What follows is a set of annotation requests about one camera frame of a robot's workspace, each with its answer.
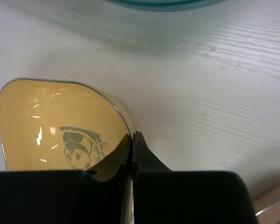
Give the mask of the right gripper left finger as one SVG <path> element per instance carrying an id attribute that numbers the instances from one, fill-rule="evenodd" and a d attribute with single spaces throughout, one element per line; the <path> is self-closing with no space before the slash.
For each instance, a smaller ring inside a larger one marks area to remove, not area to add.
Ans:
<path id="1" fill-rule="evenodd" d="M 85 224 L 128 224 L 132 216 L 130 149 L 132 137 L 124 135 L 115 149 L 87 170 Z"/>

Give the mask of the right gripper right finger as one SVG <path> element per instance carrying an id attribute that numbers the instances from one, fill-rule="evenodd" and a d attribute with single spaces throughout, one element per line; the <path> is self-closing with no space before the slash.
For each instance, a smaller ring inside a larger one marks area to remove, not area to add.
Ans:
<path id="1" fill-rule="evenodd" d="M 162 216 L 164 177 L 171 173 L 149 149 L 141 132 L 136 132 L 132 147 L 133 214 L 135 224 L 157 224 Z"/>

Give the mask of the yellow plate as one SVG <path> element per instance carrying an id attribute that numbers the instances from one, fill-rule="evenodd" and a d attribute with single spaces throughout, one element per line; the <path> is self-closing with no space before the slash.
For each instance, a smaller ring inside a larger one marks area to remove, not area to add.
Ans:
<path id="1" fill-rule="evenodd" d="M 87 170 L 133 131 L 85 84 L 19 78 L 0 91 L 0 224 L 84 224 Z"/>

